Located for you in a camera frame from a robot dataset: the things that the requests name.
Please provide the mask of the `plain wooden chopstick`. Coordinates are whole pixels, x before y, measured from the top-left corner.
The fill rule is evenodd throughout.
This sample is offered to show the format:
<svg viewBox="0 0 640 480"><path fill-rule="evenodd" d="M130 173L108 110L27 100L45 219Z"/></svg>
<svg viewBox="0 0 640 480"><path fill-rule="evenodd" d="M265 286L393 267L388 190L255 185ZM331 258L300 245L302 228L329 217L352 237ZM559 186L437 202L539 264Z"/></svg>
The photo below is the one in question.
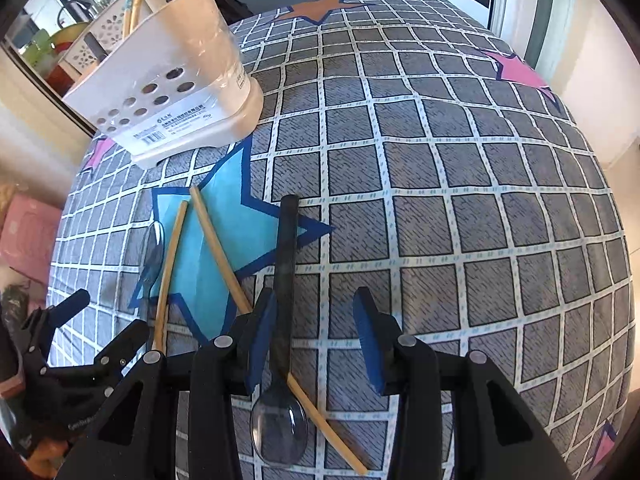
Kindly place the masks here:
<svg viewBox="0 0 640 480"><path fill-rule="evenodd" d="M273 288L266 287L256 306L248 303L209 218L200 189L194 186L190 188L190 194L207 245L241 311L228 334L215 338L193 358L189 408L190 475L193 479L239 479L242 471L231 397L253 392L264 364L269 364L277 300ZM308 422L314 423L355 474L366 474L367 467L329 425L291 372L288 373L288 386L303 405Z"/></svg>
<svg viewBox="0 0 640 480"><path fill-rule="evenodd" d="M178 207L164 260L162 280L160 281L160 291L158 292L156 319L154 324L153 349L162 353L166 352L166 324L168 320L169 309L168 295L172 272L174 272L174 265L178 252L183 222L186 218L186 212L188 211L188 208L189 202L187 200L183 200Z"/></svg>

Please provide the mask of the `black handled steel spoon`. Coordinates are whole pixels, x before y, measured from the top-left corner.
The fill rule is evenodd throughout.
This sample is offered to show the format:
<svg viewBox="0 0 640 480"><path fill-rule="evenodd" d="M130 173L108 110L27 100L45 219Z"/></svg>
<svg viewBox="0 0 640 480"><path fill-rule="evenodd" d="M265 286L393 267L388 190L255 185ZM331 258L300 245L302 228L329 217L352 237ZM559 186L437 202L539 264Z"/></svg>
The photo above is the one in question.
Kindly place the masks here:
<svg viewBox="0 0 640 480"><path fill-rule="evenodd" d="M296 464L304 455L308 420L303 405L288 386L297 252L298 202L296 195L282 197L278 225L273 291L277 319L269 348L270 384L260 394L250 414L254 451L269 465Z"/></svg>

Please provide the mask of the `beige plastic utensil holder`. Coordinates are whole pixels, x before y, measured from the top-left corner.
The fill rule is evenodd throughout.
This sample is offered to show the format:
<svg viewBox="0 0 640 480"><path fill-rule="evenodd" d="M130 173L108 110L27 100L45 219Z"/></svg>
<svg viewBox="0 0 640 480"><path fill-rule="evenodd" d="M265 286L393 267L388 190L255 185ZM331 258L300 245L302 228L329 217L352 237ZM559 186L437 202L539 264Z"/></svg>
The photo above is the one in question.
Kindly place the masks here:
<svg viewBox="0 0 640 480"><path fill-rule="evenodd" d="M171 0L63 101L147 170L184 151L246 138L264 94L216 1Z"/></svg>

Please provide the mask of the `black handled utensil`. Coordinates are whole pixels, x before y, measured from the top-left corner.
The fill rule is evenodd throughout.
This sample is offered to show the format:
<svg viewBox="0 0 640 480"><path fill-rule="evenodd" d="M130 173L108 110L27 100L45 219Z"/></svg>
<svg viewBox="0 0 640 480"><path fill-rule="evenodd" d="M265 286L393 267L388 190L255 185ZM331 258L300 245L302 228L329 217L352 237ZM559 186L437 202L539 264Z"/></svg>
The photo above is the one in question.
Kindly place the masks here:
<svg viewBox="0 0 640 480"><path fill-rule="evenodd" d="M91 32L85 34L84 43L99 63L102 63L107 58L107 50L102 47L102 44Z"/></svg>

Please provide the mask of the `pink plastic stool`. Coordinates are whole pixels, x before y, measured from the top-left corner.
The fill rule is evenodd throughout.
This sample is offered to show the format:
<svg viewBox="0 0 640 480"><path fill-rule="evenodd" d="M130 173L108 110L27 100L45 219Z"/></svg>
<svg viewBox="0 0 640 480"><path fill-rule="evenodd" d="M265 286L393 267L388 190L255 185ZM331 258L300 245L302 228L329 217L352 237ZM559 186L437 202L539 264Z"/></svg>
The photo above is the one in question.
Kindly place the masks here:
<svg viewBox="0 0 640 480"><path fill-rule="evenodd" d="M11 200L1 231L1 262L32 281L49 283L62 211L18 193Z"/></svg>

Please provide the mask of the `grey checked tablecloth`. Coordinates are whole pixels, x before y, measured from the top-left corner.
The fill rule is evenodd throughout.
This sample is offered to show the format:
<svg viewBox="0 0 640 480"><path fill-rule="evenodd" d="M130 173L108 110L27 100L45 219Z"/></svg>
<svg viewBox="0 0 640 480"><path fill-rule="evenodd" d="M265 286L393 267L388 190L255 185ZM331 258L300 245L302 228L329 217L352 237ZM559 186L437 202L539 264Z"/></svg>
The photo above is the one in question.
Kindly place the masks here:
<svg viewBox="0 0 640 480"><path fill-rule="evenodd" d="M445 0L338 0L232 27L264 90L249 148L199 148L151 170L111 148L78 174L49 298L91 302L54 338L54 365L91 362L130 306L157 188L212 188L233 206L288 194L331 227L298 253L294 377L373 479L390 464L397 401L368 381L352 316L370 290L440 352L486 353L577 479L624 416L634 358L624 230L596 155L529 69Z"/></svg>

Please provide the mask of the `beige plastic storage rack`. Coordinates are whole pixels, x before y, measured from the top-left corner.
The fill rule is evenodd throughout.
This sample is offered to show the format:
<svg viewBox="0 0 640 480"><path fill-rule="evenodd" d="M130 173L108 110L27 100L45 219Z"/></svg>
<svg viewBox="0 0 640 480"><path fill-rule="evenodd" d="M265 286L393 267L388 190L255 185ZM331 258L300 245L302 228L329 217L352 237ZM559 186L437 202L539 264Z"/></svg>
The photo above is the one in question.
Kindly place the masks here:
<svg viewBox="0 0 640 480"><path fill-rule="evenodd" d="M160 10L169 0L143 0L141 3L139 21L145 20L149 15ZM84 37L90 32L96 37L100 45L107 52L114 50L122 41L122 29L124 28L126 0L110 0L104 10L80 33L80 36L62 54L58 65L73 80L91 65L96 58L87 47Z"/></svg>

